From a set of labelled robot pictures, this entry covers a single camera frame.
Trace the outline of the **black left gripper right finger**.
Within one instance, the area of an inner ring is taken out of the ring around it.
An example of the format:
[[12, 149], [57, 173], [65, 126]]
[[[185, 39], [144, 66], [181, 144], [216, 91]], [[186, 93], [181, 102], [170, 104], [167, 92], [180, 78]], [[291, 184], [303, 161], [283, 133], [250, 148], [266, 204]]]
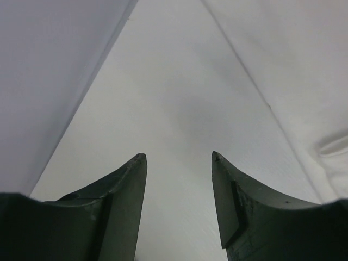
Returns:
[[241, 172], [212, 153], [221, 246], [229, 260], [347, 260], [347, 200], [315, 204]]

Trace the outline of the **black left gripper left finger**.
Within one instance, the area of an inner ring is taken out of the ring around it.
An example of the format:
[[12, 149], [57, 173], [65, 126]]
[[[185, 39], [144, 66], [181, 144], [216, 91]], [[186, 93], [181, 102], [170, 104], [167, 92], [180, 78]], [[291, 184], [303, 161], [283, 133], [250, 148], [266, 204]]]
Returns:
[[1, 194], [1, 260], [134, 260], [147, 177], [135, 155], [57, 201]]

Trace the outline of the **white t shirt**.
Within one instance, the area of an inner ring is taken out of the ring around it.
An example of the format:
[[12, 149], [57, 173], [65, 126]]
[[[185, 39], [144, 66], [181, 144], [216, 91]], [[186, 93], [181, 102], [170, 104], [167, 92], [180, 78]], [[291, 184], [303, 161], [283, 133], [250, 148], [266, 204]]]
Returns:
[[322, 202], [347, 198], [347, 1], [204, 1]]

